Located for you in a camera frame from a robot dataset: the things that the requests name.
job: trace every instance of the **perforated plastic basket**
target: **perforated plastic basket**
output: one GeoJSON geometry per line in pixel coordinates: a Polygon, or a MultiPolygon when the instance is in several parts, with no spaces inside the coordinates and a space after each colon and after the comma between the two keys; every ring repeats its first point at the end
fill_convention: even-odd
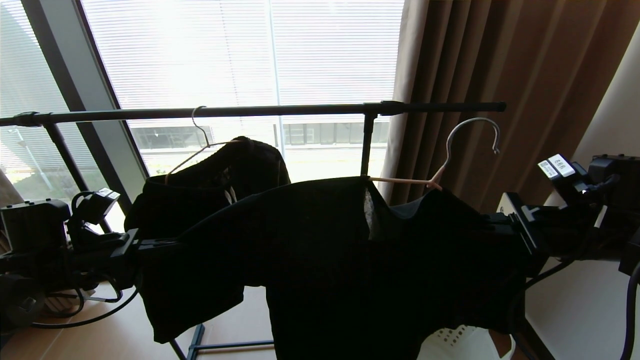
{"type": "Polygon", "coordinates": [[[500,357],[489,330],[464,325],[455,330],[441,329],[422,343],[418,360],[510,360],[516,344],[509,337],[511,350],[500,357]]]}

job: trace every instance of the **wall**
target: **wall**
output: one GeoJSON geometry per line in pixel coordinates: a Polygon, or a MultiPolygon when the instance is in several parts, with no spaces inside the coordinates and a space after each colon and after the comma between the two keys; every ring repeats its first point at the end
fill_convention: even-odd
{"type": "MultiPolygon", "coordinates": [[[[573,160],[596,154],[640,156],[640,26],[573,160]]],[[[547,204],[558,205],[553,195],[547,204]]],[[[527,318],[557,360],[617,359],[625,333],[628,276],[617,263],[582,261],[527,292],[527,318]]],[[[633,359],[640,359],[636,335],[633,359]]]]}

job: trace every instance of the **hanger hook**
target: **hanger hook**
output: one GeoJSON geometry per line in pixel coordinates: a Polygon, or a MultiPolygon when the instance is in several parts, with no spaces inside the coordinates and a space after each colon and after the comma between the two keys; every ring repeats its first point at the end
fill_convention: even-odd
{"type": "Polygon", "coordinates": [[[492,149],[494,154],[500,154],[500,149],[498,149],[498,142],[500,141],[500,126],[498,126],[495,121],[486,117],[472,117],[471,119],[467,119],[456,125],[456,127],[454,127],[453,130],[451,130],[451,132],[449,133],[449,137],[447,137],[447,159],[444,161],[442,168],[446,167],[449,164],[449,159],[451,158],[451,143],[453,141],[453,136],[461,127],[474,121],[486,121],[493,126],[493,130],[495,131],[495,139],[493,139],[492,149]]]}
{"type": "Polygon", "coordinates": [[[210,147],[210,146],[211,146],[211,144],[209,144],[209,137],[207,136],[207,132],[206,132],[203,128],[201,128],[200,126],[198,126],[198,124],[196,124],[196,119],[195,119],[196,111],[198,111],[198,110],[200,110],[200,109],[202,109],[202,108],[206,108],[206,106],[204,106],[204,105],[203,105],[203,106],[198,106],[197,108],[193,109],[193,111],[191,112],[191,122],[193,123],[193,125],[194,125],[195,127],[199,128],[199,129],[200,129],[200,131],[202,131],[202,133],[204,134],[204,141],[205,141],[205,143],[207,144],[207,146],[206,146],[206,147],[210,147]]]}

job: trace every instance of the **hanging black clothing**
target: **hanging black clothing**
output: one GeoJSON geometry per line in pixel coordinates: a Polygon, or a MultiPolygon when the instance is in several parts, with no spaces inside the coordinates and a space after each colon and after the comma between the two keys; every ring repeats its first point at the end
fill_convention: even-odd
{"type": "MultiPolygon", "coordinates": [[[[165,176],[148,178],[125,219],[125,228],[137,228],[141,240],[176,238],[229,206],[230,194],[241,200],[290,183],[276,148],[243,136],[234,140],[241,141],[228,143],[203,161],[170,175],[168,184],[164,183],[165,176]]],[[[181,256],[178,250],[176,260],[145,262],[139,270],[136,287],[154,337],[161,343],[201,323],[203,317],[224,313],[243,299],[243,284],[223,277],[216,282],[207,272],[193,272],[181,262],[190,262],[188,254],[181,256]],[[181,290],[166,281],[174,275],[180,278],[181,290]]]]}
{"type": "MultiPolygon", "coordinates": [[[[279,359],[415,359],[442,327],[506,330],[524,283],[521,244],[474,238],[485,226],[446,190],[389,207],[364,177],[307,181],[201,221],[162,276],[193,294],[184,311],[197,322],[234,286],[266,286],[279,359]]],[[[165,311],[179,318],[182,308],[165,311]]]]}

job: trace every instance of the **wire hanger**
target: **wire hanger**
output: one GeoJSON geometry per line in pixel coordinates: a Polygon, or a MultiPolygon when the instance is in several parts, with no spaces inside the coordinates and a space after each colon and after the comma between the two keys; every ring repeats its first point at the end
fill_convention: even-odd
{"type": "Polygon", "coordinates": [[[195,120],[196,111],[198,111],[198,110],[200,110],[202,108],[206,108],[206,106],[198,106],[197,108],[193,109],[193,111],[191,112],[191,122],[193,123],[193,125],[195,127],[197,127],[204,134],[204,140],[205,140],[206,145],[202,149],[196,151],[190,157],[186,158],[186,160],[184,160],[182,163],[179,163],[178,166],[176,166],[175,168],[171,169],[171,171],[169,171],[164,176],[164,184],[165,185],[169,184],[169,175],[171,175],[174,171],[178,170],[181,166],[186,164],[189,160],[191,160],[191,159],[195,158],[196,156],[198,156],[198,154],[200,154],[201,152],[205,151],[206,149],[208,149],[208,148],[210,148],[212,146],[216,146],[216,145],[224,145],[226,143],[242,142],[242,140],[231,140],[231,141],[227,141],[227,142],[209,143],[209,137],[207,136],[207,132],[205,131],[205,129],[203,129],[200,126],[198,126],[198,124],[196,124],[196,120],[195,120]]]}
{"type": "Polygon", "coordinates": [[[458,130],[464,125],[474,122],[474,121],[487,121],[493,126],[493,130],[495,131],[495,138],[493,139],[493,153],[500,154],[500,149],[498,149],[498,143],[500,141],[500,126],[495,123],[495,121],[488,119],[486,117],[473,117],[471,119],[467,119],[453,128],[447,137],[447,159],[444,161],[444,164],[436,171],[435,175],[430,180],[412,180],[412,179],[396,179],[393,177],[370,177],[372,181],[384,181],[387,183],[404,183],[404,184],[424,184],[428,188],[436,188],[438,190],[442,190],[442,187],[438,184],[440,178],[442,178],[442,174],[444,173],[444,169],[449,164],[449,160],[451,160],[451,142],[453,141],[453,136],[458,132],[458,130]]]}

